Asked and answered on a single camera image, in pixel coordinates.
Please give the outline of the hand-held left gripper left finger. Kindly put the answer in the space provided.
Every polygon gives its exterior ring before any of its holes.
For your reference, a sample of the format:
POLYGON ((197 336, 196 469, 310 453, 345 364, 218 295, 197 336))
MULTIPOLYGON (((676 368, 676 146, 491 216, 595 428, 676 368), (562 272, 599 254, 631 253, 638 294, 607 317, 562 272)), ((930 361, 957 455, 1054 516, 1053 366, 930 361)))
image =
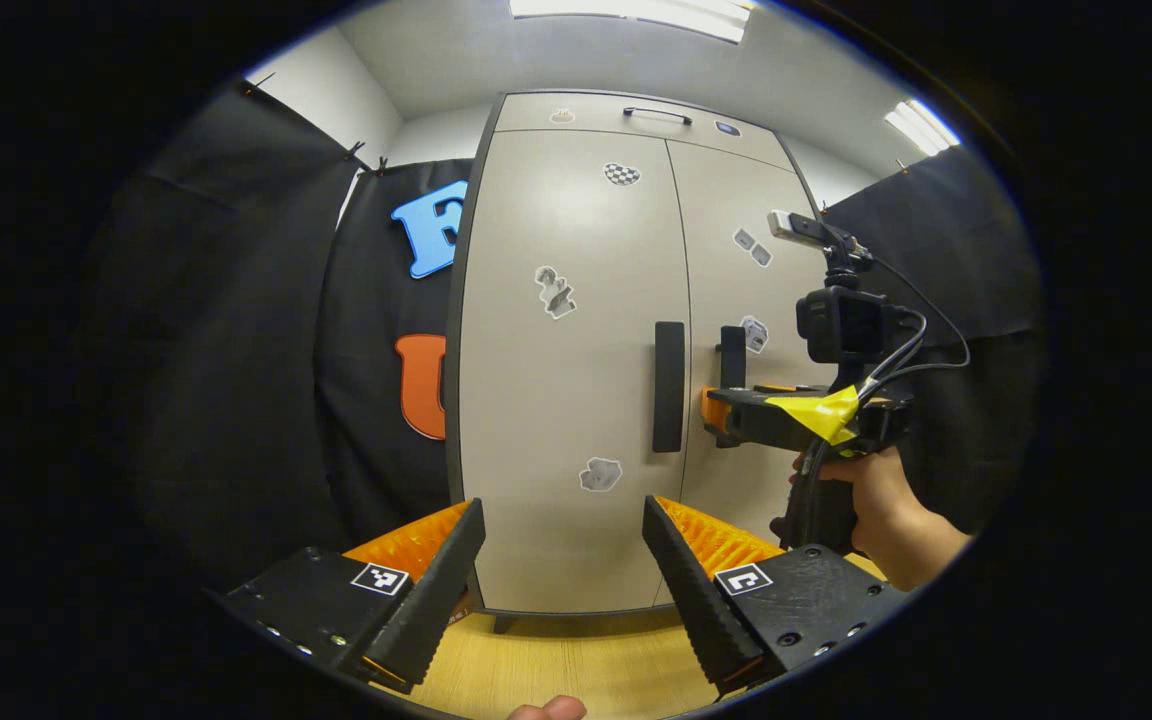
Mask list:
POLYGON ((343 553, 296 550, 209 597, 320 673, 410 694, 429 675, 485 538, 483 502, 471 498, 343 553))

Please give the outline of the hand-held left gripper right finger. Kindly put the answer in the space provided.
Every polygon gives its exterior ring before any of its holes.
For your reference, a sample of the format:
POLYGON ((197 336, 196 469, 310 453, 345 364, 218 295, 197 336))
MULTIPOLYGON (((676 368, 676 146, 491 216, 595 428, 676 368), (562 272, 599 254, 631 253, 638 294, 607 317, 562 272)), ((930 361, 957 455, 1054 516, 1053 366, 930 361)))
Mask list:
POLYGON ((819 544, 781 550, 669 498, 645 498, 643 539, 719 696, 805 673, 911 598, 819 544))

